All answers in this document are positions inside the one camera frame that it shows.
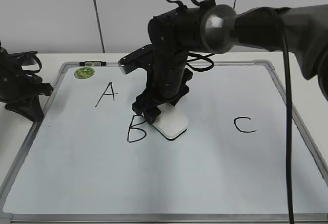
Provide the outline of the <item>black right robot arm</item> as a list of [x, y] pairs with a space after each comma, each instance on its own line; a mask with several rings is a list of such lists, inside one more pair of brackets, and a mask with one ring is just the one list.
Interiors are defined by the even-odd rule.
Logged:
[[153, 123], [159, 106], [175, 105], [188, 93], [194, 67], [188, 57], [224, 54], [234, 46], [293, 53], [305, 79], [318, 78], [327, 95], [327, 5], [299, 8], [260, 7], [237, 14], [228, 5], [180, 5], [153, 17], [148, 24], [151, 43], [119, 61], [124, 74], [147, 72], [146, 88], [132, 110]]

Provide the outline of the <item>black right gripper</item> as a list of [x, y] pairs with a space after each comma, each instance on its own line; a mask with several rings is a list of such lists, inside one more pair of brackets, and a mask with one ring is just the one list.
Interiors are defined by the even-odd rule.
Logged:
[[137, 96], [132, 109], [143, 114], [151, 125], [161, 114], [159, 105], [175, 106], [189, 92], [187, 82], [193, 73], [186, 69], [186, 64], [188, 56], [201, 49], [196, 27], [202, 16], [199, 8], [174, 9], [148, 23], [152, 65], [147, 72], [146, 89]]

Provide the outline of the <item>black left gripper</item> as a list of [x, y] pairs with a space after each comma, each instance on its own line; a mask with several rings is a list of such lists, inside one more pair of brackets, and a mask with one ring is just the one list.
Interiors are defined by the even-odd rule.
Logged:
[[43, 83], [37, 74], [42, 68], [36, 52], [1, 52], [1, 102], [5, 109], [15, 112], [32, 122], [44, 119], [39, 95], [53, 92], [50, 83]]

